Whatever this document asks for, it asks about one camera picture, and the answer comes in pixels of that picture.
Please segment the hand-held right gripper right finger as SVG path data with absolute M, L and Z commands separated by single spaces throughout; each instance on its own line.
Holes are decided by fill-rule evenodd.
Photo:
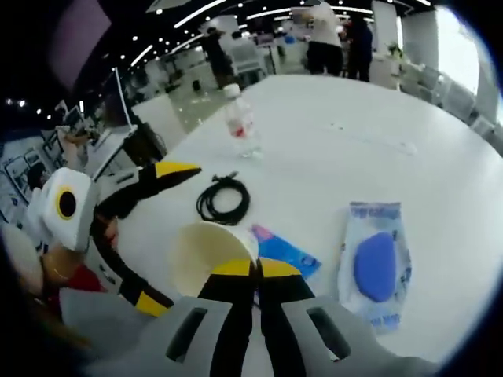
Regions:
M 276 376 L 387 376 L 397 357 L 369 324 L 313 294 L 299 270 L 260 258 L 261 330 Z

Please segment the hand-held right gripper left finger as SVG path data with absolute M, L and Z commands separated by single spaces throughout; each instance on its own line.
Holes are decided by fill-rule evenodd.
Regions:
M 198 297 L 181 298 L 141 334 L 136 376 L 239 376 L 252 330 L 255 264 L 211 271 Z

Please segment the person's left hand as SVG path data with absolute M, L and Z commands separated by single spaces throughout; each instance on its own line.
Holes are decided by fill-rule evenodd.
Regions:
M 85 254 L 54 244 L 42 257 L 44 278 L 50 287 L 63 287 L 82 265 Z

